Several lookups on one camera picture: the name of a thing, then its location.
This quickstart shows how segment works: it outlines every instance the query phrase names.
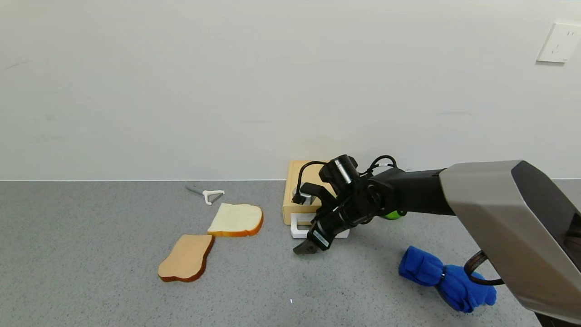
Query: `electrical socket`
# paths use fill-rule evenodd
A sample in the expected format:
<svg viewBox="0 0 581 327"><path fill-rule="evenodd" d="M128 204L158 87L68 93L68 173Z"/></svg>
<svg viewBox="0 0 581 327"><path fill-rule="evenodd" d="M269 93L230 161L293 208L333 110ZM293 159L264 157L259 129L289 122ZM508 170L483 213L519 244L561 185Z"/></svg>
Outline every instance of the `electrical socket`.
<svg viewBox="0 0 581 327"><path fill-rule="evenodd" d="M553 24L537 61L565 63L581 40L581 26Z"/></svg>

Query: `blue cloth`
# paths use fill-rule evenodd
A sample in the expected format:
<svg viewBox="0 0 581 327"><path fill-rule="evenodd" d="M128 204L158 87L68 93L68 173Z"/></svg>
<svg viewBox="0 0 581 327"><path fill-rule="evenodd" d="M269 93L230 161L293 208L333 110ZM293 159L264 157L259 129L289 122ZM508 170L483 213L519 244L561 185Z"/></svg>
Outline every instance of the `blue cloth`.
<svg viewBox="0 0 581 327"><path fill-rule="evenodd" d="M446 275L442 279L444 264L433 254L410 246L401 259L399 274L424 286L436 286L440 295L455 310L472 312L484 303L496 302L494 286L479 285L468 279L464 268L446 265ZM473 276L483 279L477 272Z"/></svg>

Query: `toasted bread slice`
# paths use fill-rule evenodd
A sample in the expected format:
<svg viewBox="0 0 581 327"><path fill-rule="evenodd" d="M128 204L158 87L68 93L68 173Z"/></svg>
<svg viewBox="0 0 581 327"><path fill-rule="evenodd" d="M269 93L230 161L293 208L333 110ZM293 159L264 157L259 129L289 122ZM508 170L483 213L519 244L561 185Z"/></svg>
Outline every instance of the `toasted bread slice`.
<svg viewBox="0 0 581 327"><path fill-rule="evenodd" d="M249 204L222 203L208 234L217 237L241 237L258 233L264 220L262 210Z"/></svg>
<svg viewBox="0 0 581 327"><path fill-rule="evenodd" d="M206 258L213 244L212 235L182 235L170 255L159 264L157 275L164 282L193 282L204 273Z"/></svg>

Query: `black cable connector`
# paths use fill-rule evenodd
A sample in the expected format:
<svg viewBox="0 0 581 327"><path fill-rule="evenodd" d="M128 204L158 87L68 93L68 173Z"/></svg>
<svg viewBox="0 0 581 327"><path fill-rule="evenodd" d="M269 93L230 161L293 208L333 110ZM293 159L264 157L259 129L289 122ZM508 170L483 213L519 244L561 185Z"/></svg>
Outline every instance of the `black cable connector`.
<svg viewBox="0 0 581 327"><path fill-rule="evenodd" d="M293 203L303 204L305 201L307 201L306 197L303 197L302 195L300 195L300 180L303 178L304 169L310 165L326 165L326 164L327 163L323 162L323 161L309 161L300 168L299 182L296 184L296 194L292 197Z"/></svg>

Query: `white plastic stand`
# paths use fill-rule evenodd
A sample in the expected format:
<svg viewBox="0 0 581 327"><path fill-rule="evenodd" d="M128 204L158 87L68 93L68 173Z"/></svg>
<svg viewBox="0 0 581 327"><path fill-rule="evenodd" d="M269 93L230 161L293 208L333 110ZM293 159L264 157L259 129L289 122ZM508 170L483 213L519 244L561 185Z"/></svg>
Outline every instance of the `white plastic stand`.
<svg viewBox="0 0 581 327"><path fill-rule="evenodd" d="M298 222L310 222L315 218L315 214L290 214L290 234L294 239L306 239L308 230L299 229ZM335 236L336 239L345 239L349 236L349 229Z"/></svg>

